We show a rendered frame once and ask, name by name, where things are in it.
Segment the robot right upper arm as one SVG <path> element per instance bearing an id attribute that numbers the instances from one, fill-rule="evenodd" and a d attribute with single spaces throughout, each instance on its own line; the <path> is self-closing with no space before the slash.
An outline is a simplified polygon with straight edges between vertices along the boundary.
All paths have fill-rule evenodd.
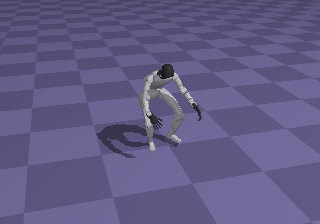
<path id="1" fill-rule="evenodd" d="M 150 74 L 148 76 L 145 77 L 144 79 L 144 87 L 143 87 L 143 94 L 146 95 L 146 100 L 149 101 L 150 100 L 150 96 L 148 95 L 150 88 L 151 88 L 151 84 L 154 82 L 154 75 Z"/>

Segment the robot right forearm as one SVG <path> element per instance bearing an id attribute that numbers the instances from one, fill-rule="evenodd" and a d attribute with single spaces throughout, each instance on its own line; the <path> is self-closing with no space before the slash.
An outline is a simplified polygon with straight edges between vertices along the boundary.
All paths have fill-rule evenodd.
<path id="1" fill-rule="evenodd" d="M 142 95 L 142 105 L 143 105 L 143 108 L 144 108 L 144 112 L 150 116 L 152 115 L 151 111 L 150 111 L 150 106 L 149 106 L 149 101 L 147 101 L 147 96 L 145 94 Z"/>

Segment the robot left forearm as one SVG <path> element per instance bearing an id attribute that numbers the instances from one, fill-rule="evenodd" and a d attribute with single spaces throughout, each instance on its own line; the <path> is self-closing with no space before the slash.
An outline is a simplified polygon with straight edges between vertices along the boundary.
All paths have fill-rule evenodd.
<path id="1" fill-rule="evenodd" d="M 191 106 L 193 107 L 193 103 L 195 103 L 197 105 L 197 103 L 194 101 L 194 99 L 191 97 L 190 93 L 187 90 L 187 93 L 184 95 L 184 97 L 187 99 L 187 101 L 189 102 L 189 104 L 191 104 Z M 193 107 L 194 108 L 194 107 Z"/>

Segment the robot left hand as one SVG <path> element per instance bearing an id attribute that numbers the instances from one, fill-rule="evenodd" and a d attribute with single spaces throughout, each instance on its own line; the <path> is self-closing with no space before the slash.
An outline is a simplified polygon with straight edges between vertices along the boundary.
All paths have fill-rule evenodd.
<path id="1" fill-rule="evenodd" d="M 193 105 L 194 109 L 196 109 L 196 110 L 197 110 L 197 112 L 198 112 L 198 116 L 200 116 L 200 119 L 199 119 L 199 121 L 200 121 L 200 120 L 202 119 L 201 111 L 199 110 L 198 106 L 197 106 L 195 103 L 193 103 L 192 105 Z"/>

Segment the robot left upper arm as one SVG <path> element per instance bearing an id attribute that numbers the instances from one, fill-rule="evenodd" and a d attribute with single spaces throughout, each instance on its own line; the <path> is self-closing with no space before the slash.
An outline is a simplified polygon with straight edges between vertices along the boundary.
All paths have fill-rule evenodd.
<path id="1" fill-rule="evenodd" d="M 172 77 L 172 79 L 174 80 L 175 84 L 179 88 L 179 92 L 181 95 L 184 95 L 185 93 L 187 93 L 186 88 L 183 87 L 183 83 L 176 73 L 174 73 L 174 77 Z"/>

